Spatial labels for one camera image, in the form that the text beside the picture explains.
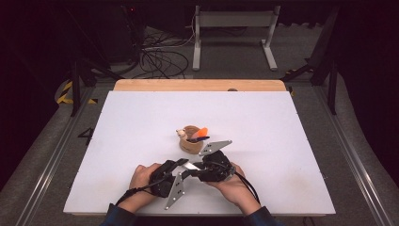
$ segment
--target orange object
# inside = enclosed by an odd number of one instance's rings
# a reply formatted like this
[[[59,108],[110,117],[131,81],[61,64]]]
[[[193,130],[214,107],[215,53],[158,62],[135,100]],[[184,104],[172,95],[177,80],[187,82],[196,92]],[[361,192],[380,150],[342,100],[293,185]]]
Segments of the orange object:
[[[198,137],[206,137],[208,134],[208,128],[203,127],[202,129],[198,130],[191,138],[198,138]]]

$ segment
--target person's left hand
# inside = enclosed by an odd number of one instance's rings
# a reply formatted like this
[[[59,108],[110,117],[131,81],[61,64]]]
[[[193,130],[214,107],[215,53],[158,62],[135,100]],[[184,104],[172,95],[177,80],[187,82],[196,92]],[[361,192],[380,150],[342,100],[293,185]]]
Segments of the person's left hand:
[[[158,163],[154,163],[149,167],[138,165],[135,173],[132,176],[132,180],[130,181],[129,189],[147,186],[149,184],[151,174],[160,166],[161,164]],[[135,213],[141,207],[151,203],[155,198],[155,196],[147,193],[146,191],[139,191],[133,196],[127,198],[125,201],[121,202],[119,207],[129,212]]]

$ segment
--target hand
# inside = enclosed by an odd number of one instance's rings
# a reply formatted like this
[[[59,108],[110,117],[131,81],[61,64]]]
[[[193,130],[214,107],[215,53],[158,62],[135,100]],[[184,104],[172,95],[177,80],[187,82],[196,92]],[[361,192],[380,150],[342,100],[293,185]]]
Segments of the hand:
[[[161,164],[158,163],[154,163],[149,167],[138,165],[135,173],[132,176],[132,180],[130,181],[129,189],[147,186],[149,184],[151,174],[160,166]],[[135,213],[141,207],[151,203],[153,200],[155,200],[155,198],[156,197],[152,194],[149,194],[145,191],[139,191],[125,201],[121,202],[119,207],[129,212]]]
[[[245,177],[243,170],[236,164],[231,163],[235,170]],[[261,208],[252,193],[248,190],[241,179],[234,175],[229,181],[208,182],[209,186],[216,187],[229,202],[237,205],[244,215],[250,215]]]

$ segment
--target silver metal bracket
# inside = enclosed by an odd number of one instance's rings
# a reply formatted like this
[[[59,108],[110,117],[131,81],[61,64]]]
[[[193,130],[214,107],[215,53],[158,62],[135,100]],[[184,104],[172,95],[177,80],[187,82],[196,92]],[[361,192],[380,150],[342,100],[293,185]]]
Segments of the silver metal bracket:
[[[183,188],[182,173],[179,172],[173,182],[172,189],[170,190],[165,210],[168,210],[173,203],[175,203],[177,200],[179,200],[182,197],[183,194],[184,194],[184,188]]]
[[[231,144],[231,140],[224,140],[224,141],[218,141],[218,142],[210,142],[205,147],[202,149],[202,151],[199,152],[199,156],[205,156],[211,153],[214,153],[229,144]]]

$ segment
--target person's right hand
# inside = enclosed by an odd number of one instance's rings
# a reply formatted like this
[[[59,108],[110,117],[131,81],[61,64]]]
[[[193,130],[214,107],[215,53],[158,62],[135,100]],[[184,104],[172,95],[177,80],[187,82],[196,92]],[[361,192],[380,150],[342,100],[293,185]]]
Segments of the person's right hand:
[[[231,164],[238,173],[245,177],[243,170],[238,165]],[[226,200],[237,205],[245,216],[261,208],[261,205],[255,200],[252,193],[237,175],[231,177],[229,181],[208,182],[207,184],[217,188]]]

